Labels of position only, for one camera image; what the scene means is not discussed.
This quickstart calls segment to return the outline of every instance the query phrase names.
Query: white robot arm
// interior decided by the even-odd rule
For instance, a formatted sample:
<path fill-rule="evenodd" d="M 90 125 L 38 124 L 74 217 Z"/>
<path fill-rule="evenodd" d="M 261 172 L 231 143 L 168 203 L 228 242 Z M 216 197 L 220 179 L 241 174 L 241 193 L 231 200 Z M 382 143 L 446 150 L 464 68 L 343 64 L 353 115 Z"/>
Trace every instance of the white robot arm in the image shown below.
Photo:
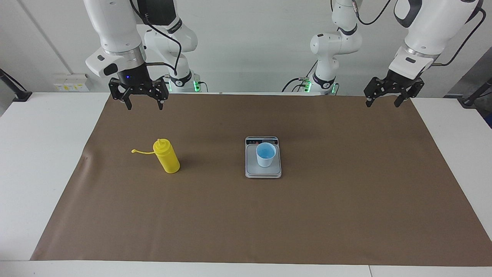
<path fill-rule="evenodd" d="M 198 40 L 177 15 L 174 0 L 84 0 L 84 4 L 101 40 L 101 48 L 86 59 L 86 64 L 100 77 L 118 74 L 118 79 L 111 78 L 109 88 L 112 97 L 124 102 L 128 109 L 132 106 L 129 98 L 132 94 L 156 99 L 159 109 L 169 96 L 163 77 L 152 81 L 149 76 L 144 46 L 136 28 L 137 21 L 142 20 L 144 24 L 164 35 L 168 33 L 169 37 L 180 42 L 177 44 L 166 37 L 157 38 L 160 34 L 155 29 L 147 32 L 146 36 L 149 47 L 169 66 L 174 65 L 172 67 L 176 70 L 173 68 L 170 72 L 173 83 L 179 83 L 179 80 L 185 80 L 190 75 L 190 79 L 194 80 L 186 58 L 180 57 L 179 51 L 180 45 L 184 52 L 193 51 Z"/>
<path fill-rule="evenodd" d="M 357 4 L 362 5 L 362 0 L 357 0 Z M 352 0 L 336 0 L 332 21 L 338 26 L 336 32 L 321 33 L 311 39 L 311 52 L 318 57 L 316 70 L 309 76 L 313 92 L 331 91 L 339 67 L 335 55 L 357 52 L 362 45 Z"/>
<path fill-rule="evenodd" d="M 141 13 L 152 18 L 151 23 L 161 32 L 180 42 L 181 52 L 191 52 L 198 46 L 198 38 L 181 20 L 176 11 L 176 0 L 146 0 L 139 4 Z M 199 91 L 200 76 L 195 74 L 188 65 L 185 55 L 180 55 L 179 46 L 172 40 L 162 36 L 155 30 L 148 30 L 144 36 L 147 49 L 155 52 L 164 62 L 177 65 L 176 71 L 169 68 L 170 86 L 173 92 Z"/>
<path fill-rule="evenodd" d="M 377 97 L 399 93 L 395 106 L 416 97 L 424 86 L 420 75 L 429 69 L 446 44 L 480 10 L 483 0 L 398 0 L 394 14 L 408 29 L 384 79 L 374 77 L 364 90 L 366 105 Z"/>

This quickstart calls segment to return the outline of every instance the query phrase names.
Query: white wall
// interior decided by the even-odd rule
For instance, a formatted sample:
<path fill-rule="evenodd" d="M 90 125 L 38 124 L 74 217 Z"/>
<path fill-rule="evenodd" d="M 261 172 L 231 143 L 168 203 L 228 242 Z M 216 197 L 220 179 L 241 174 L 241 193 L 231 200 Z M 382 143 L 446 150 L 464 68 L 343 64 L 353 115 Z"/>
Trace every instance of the white wall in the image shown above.
<path fill-rule="evenodd" d="M 363 19 L 373 19 L 385 2 L 365 1 Z M 0 67 L 26 88 L 53 91 L 52 74 L 72 72 L 89 73 L 95 91 L 108 91 L 109 79 L 95 77 L 84 63 L 99 47 L 99 40 L 82 0 L 1 0 L 0 5 Z M 183 21 L 199 38 L 197 50 L 187 53 L 190 66 L 211 91 L 279 91 L 288 80 L 305 75 L 314 63 L 311 37 L 336 29 L 328 0 L 178 0 L 178 5 Z M 373 76 L 386 75 L 406 35 L 390 7 L 376 24 L 359 25 L 364 38 L 360 52 L 339 57 L 339 94 L 361 95 Z M 485 1 L 484 8 L 492 13 L 490 1 Z M 452 40 L 443 61 L 477 21 Z M 491 27 L 488 18 L 452 66 L 427 71 L 421 95 L 445 95 L 492 46 Z M 146 29 L 139 27 L 142 33 Z M 149 54 L 147 61 L 159 60 Z M 162 67 L 151 69 L 153 77 L 164 73 L 167 69 Z"/>

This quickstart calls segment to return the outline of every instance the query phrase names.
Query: digital scale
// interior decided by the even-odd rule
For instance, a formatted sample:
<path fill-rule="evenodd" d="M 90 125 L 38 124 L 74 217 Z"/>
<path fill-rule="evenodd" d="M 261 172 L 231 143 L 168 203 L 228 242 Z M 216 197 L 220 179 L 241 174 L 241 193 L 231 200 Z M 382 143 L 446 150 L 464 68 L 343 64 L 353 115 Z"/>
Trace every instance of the digital scale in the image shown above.
<path fill-rule="evenodd" d="M 266 168 L 259 166 L 256 159 L 256 147 L 263 142 L 271 143 L 277 149 L 277 153 L 275 154 L 272 164 Z M 277 137 L 247 137 L 245 140 L 245 157 L 246 177 L 252 179 L 275 179 L 282 176 L 282 166 L 280 164 L 280 147 Z"/>

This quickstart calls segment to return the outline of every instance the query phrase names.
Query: white cup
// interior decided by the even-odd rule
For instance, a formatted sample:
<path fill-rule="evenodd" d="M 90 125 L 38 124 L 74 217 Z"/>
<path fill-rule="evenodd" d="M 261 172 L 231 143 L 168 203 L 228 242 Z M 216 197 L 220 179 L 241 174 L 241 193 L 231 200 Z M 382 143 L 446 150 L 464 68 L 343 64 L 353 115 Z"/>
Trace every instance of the white cup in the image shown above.
<path fill-rule="evenodd" d="M 263 168 L 267 168 L 272 164 L 276 154 L 277 149 L 269 142 L 260 143 L 256 147 L 256 159 L 258 160 L 259 166 Z"/>

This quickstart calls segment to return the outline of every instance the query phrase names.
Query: power socket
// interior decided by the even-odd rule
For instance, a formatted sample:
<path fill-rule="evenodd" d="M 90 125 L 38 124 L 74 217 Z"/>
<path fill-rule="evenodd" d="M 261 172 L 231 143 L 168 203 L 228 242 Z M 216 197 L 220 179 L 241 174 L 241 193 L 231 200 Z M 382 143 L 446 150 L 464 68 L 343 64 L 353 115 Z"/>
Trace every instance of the power socket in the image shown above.
<path fill-rule="evenodd" d="M 70 92 L 89 92 L 92 88 L 92 83 L 87 79 L 85 74 L 55 74 L 55 82 L 53 85 L 58 91 Z"/>

